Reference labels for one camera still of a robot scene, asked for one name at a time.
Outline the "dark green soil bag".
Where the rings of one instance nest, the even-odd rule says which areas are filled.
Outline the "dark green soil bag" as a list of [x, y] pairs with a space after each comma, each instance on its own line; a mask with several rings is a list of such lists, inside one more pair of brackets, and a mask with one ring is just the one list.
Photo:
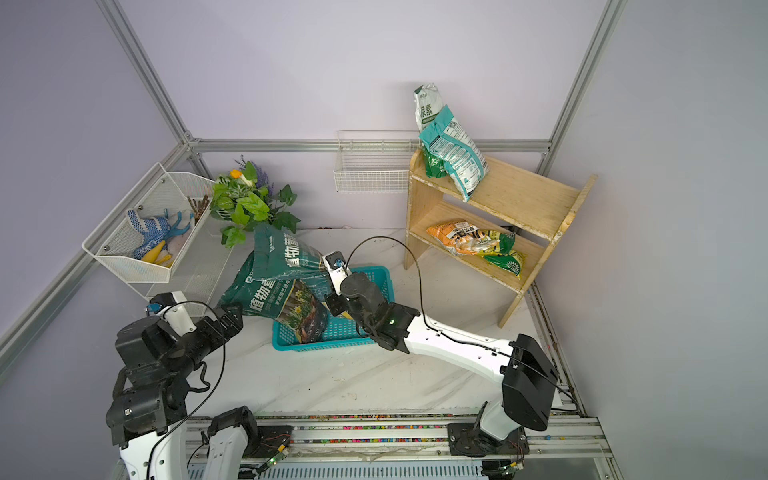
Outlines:
[[262, 223], [255, 227], [253, 239], [254, 279], [328, 280], [322, 254], [292, 233]]
[[274, 320], [299, 344], [319, 341], [328, 326], [329, 312], [318, 297], [300, 279], [257, 276], [255, 265], [255, 253], [251, 252], [218, 306], [238, 305], [244, 316]]

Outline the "teal white fertilizer bag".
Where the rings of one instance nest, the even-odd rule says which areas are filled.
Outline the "teal white fertilizer bag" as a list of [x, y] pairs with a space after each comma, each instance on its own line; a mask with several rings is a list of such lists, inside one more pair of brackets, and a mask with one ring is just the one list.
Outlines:
[[489, 173], [485, 156], [448, 105], [420, 133], [428, 153], [442, 162], [463, 202], [468, 202]]

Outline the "white green small bag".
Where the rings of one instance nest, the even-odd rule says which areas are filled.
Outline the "white green small bag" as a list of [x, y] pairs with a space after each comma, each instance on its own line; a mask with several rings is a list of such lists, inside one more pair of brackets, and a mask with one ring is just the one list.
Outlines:
[[[419, 132], [437, 117], [444, 106], [439, 89], [434, 83], [422, 84], [414, 90], [415, 118]], [[446, 175], [442, 161], [431, 154], [424, 142], [421, 142], [425, 157], [425, 170], [429, 178], [441, 178]]]

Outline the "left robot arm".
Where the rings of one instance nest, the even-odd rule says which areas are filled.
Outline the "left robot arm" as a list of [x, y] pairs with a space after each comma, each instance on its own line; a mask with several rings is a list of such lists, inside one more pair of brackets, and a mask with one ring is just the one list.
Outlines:
[[[205, 374], [206, 357], [224, 352], [243, 328], [237, 304], [214, 308], [186, 326], [171, 323], [178, 303], [124, 327], [115, 347], [124, 366], [106, 414], [112, 442], [131, 479], [186, 479], [188, 378]], [[237, 407], [215, 416], [205, 433], [206, 479], [256, 479], [290, 453], [292, 427], [261, 427], [251, 410]]]

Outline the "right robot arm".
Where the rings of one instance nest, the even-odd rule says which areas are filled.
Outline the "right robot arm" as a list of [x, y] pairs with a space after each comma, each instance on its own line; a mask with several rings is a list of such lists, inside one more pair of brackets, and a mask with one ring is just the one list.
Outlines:
[[349, 314], [381, 348], [437, 358], [498, 387], [498, 398], [484, 403], [474, 422], [448, 425], [453, 455], [523, 456], [528, 452], [525, 433], [548, 429], [559, 376], [535, 338], [493, 339], [455, 329], [386, 300], [361, 272], [339, 268], [330, 279], [332, 293], [326, 300], [331, 312]]

